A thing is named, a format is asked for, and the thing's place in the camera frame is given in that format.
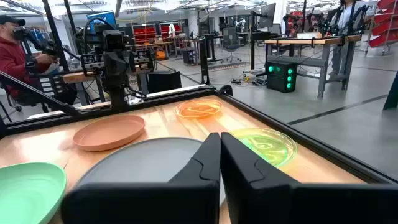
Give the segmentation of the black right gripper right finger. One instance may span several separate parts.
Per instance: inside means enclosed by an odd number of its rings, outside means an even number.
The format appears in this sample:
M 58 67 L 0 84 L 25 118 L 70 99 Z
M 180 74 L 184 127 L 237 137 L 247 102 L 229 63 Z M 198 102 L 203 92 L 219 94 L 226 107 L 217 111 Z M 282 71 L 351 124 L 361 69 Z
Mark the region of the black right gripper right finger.
M 221 174 L 231 223 L 397 224 L 394 184 L 302 184 L 230 133 L 221 134 Z

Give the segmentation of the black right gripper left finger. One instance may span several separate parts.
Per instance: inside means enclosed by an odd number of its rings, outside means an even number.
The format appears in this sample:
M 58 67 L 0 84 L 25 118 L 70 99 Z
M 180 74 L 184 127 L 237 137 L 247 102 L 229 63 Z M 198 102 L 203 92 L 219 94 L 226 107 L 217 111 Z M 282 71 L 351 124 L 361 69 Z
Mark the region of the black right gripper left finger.
M 64 223 L 217 223 L 221 139 L 155 138 L 94 165 L 62 200 Z

